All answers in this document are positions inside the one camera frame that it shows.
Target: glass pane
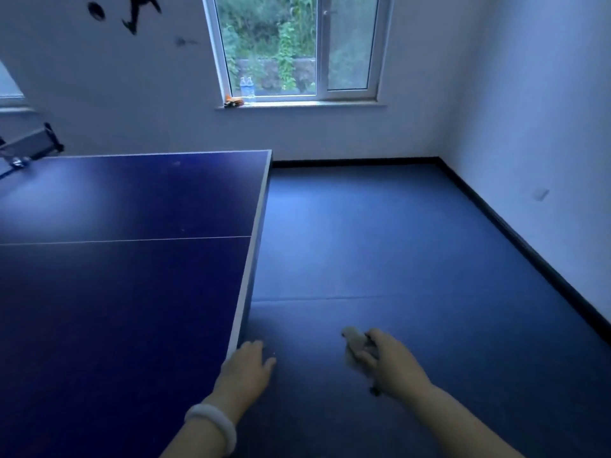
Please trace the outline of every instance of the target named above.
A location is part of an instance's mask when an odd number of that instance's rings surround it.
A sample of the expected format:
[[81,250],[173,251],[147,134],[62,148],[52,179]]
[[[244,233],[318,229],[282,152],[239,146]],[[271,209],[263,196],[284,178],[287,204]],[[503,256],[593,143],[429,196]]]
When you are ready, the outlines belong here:
[[378,0],[331,0],[329,89],[367,88]]
[[0,63],[0,96],[23,96],[21,90],[19,89],[15,81],[12,79],[11,74],[9,74],[8,70],[6,70],[2,63]]
[[252,95],[251,83],[257,96],[316,94],[317,0],[216,0],[216,9],[233,96]]

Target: forearm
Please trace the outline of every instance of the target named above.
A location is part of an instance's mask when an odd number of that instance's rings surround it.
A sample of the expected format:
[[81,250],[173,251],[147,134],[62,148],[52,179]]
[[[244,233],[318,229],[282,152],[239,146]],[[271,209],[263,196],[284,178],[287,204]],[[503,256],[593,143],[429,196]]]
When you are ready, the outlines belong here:
[[453,458],[523,458],[447,392],[432,386],[407,403]]
[[183,424],[160,458],[221,458],[225,454],[225,436],[203,418]]

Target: window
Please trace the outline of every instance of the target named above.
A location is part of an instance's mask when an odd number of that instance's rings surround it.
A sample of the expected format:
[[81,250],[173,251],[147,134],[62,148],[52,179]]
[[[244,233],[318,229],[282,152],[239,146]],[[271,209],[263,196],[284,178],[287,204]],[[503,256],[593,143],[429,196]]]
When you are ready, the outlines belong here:
[[0,107],[23,105],[23,93],[0,62]]
[[223,95],[375,99],[389,0],[204,0]]

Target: white wall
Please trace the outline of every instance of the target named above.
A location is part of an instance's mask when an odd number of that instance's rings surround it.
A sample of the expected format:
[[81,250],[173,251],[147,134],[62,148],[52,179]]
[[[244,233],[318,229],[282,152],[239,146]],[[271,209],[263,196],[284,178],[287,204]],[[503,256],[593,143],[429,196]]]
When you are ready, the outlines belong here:
[[[276,159],[436,155],[489,0],[395,0],[386,107],[216,110],[202,0],[159,0],[139,34],[128,0],[3,0],[0,58],[70,154],[275,150]],[[176,48],[176,36],[200,45]],[[9,124],[0,114],[0,128]]]
[[611,0],[505,0],[444,157],[611,320],[609,19]]

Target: black baseboard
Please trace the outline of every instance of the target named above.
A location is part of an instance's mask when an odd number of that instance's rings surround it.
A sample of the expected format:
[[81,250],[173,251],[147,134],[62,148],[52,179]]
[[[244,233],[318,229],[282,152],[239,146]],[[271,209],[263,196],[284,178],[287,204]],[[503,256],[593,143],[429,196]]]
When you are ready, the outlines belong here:
[[454,172],[443,160],[439,159],[438,167],[454,182],[479,210],[496,226],[503,235],[518,249],[537,271],[554,286],[554,289],[564,297],[569,304],[581,315],[592,329],[611,345],[611,323],[598,313],[590,302],[584,299],[543,257],[528,244],[522,236],[509,226],[509,224],[490,207],[478,193],[476,193],[465,180]]
[[438,163],[438,157],[389,157],[378,159],[314,159],[310,161],[273,161],[273,169],[297,167],[342,167],[355,165],[409,165],[414,163]]
[[471,186],[454,172],[440,157],[393,157],[388,159],[322,159],[314,161],[274,161],[274,169],[294,167],[339,167],[354,165],[409,165],[417,163],[432,163],[441,169],[479,210],[496,226],[501,233],[516,247],[537,271],[549,282],[556,291],[581,315],[586,323],[605,341],[611,345],[611,323],[602,316],[590,302],[584,299],[554,268],[535,251],[524,238],[509,226],[509,224],[490,207]]

